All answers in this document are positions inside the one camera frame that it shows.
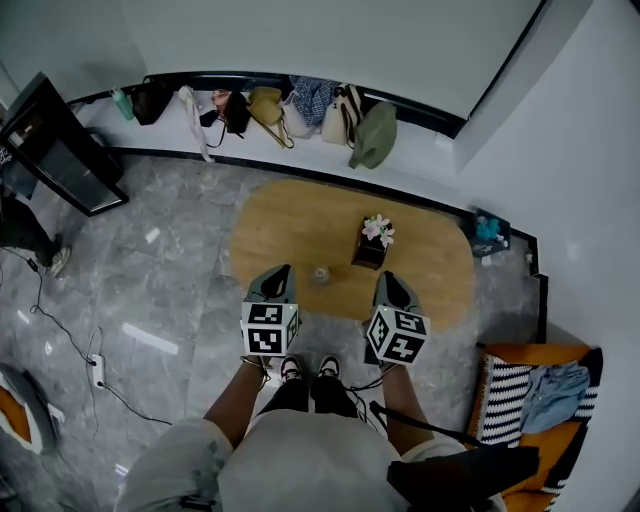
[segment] hanging bag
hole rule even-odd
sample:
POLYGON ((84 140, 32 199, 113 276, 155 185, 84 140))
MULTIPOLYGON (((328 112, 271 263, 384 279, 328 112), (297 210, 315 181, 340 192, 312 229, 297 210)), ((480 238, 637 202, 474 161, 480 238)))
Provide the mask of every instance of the hanging bag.
POLYGON ((280 145, 281 148, 293 148, 293 140, 284 127, 284 112, 280 107, 281 92, 271 87, 256 87, 249 95, 249 112, 256 122, 280 145), (270 126, 277 126, 278 135, 270 126))
POLYGON ((362 121, 361 105, 362 98, 355 86, 340 84, 336 87, 322 123, 322 140, 353 147, 355 127, 362 121))

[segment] green bottle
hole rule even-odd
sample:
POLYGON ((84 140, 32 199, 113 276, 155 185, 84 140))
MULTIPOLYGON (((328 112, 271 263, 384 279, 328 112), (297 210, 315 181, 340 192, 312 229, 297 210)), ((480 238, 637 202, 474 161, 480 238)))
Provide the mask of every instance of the green bottle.
POLYGON ((111 96, 113 97, 113 101, 116 102, 120 112, 127 121, 131 121, 133 119, 133 105, 131 105, 131 100, 129 97, 122 92, 122 89, 118 89, 117 87, 111 89, 109 91, 111 96))

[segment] shoe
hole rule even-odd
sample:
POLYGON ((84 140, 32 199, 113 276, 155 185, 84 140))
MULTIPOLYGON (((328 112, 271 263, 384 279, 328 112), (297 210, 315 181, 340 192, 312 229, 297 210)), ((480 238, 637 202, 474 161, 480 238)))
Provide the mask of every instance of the shoe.
POLYGON ((71 257, 71 249, 69 247, 63 247, 54 256, 50 267, 47 267, 46 272, 52 277, 58 277, 62 269, 67 266, 69 258, 71 257))
POLYGON ((335 356, 327 356, 320 363, 318 377, 335 377, 340 378, 340 362, 335 356))
POLYGON ((280 377, 283 384, 292 379, 302 380, 302 370, 297 357, 287 356, 284 358, 282 366, 280 366, 280 377))

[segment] oval wooden table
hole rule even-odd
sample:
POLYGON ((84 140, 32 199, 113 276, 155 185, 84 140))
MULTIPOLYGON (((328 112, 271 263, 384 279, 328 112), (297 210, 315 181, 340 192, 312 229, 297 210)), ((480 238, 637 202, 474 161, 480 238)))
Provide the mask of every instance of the oval wooden table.
POLYGON ((337 187, 277 181, 254 191, 244 204, 231 241, 233 274, 246 288, 262 272, 291 264, 302 309, 364 321, 376 281, 390 270, 413 288, 435 331, 460 322, 473 294, 473 261, 467 239, 444 215, 337 187), (365 216, 391 219, 394 243, 378 271, 351 265, 365 216), (317 286, 317 267, 330 283, 317 286))

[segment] yellow handbag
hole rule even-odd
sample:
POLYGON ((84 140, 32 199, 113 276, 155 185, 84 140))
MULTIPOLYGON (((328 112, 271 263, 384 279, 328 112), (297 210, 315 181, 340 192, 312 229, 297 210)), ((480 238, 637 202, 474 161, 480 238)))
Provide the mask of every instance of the yellow handbag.
POLYGON ((282 93, 279 89, 274 89, 272 87, 256 87, 249 94, 249 101, 251 103, 249 112, 251 113, 251 117, 253 117, 278 144, 280 144, 281 148, 291 149, 294 144, 284 127, 284 111, 279 105, 281 96, 282 93), (278 126, 278 135, 269 129, 269 126, 276 125, 278 126))

